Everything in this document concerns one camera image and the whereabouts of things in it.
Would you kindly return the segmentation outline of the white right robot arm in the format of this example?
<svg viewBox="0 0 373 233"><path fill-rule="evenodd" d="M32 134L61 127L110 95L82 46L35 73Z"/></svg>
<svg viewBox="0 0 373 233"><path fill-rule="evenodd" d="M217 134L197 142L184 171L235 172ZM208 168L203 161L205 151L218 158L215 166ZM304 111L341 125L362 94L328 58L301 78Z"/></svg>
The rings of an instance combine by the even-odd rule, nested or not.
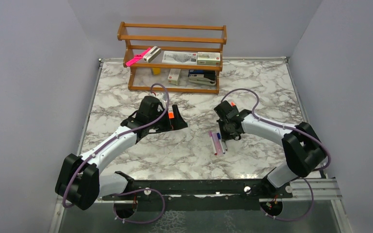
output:
<svg viewBox="0 0 373 233"><path fill-rule="evenodd" d="M282 146L286 161L262 179L261 192L268 198L278 194L286 183L308 176L328 157L312 126L306 122L285 125L261 118L250 110L239 111L225 100L214 111L219 117L223 141L238 141L243 134L251 134Z"/></svg>

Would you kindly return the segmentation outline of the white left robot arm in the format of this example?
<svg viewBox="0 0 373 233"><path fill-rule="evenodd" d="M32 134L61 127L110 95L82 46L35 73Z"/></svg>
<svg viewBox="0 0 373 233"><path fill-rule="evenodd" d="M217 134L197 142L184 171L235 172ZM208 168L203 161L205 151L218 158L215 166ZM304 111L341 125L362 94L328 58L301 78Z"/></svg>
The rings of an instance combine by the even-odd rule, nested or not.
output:
<svg viewBox="0 0 373 233"><path fill-rule="evenodd" d="M101 178L103 170L130 147L149 134L181 130L188 127L178 106L168 110L169 102L145 96L139 109L123 120L118 129L95 148L81 154L69 154L63 161L55 192L65 208L88 209L97 198L116 194L128 199L133 186L121 173Z"/></svg>

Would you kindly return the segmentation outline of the brown cap white marker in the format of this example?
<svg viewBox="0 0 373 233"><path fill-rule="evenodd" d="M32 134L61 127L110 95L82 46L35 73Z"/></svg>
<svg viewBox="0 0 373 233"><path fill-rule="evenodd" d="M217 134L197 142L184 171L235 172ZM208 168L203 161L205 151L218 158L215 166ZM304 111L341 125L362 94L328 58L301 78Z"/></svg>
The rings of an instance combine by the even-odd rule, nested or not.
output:
<svg viewBox="0 0 373 233"><path fill-rule="evenodd" d="M221 142L222 142L222 145L223 145L224 150L225 150L225 151L228 151L228 148L227 148L227 145L226 145L225 141L222 140Z"/></svg>

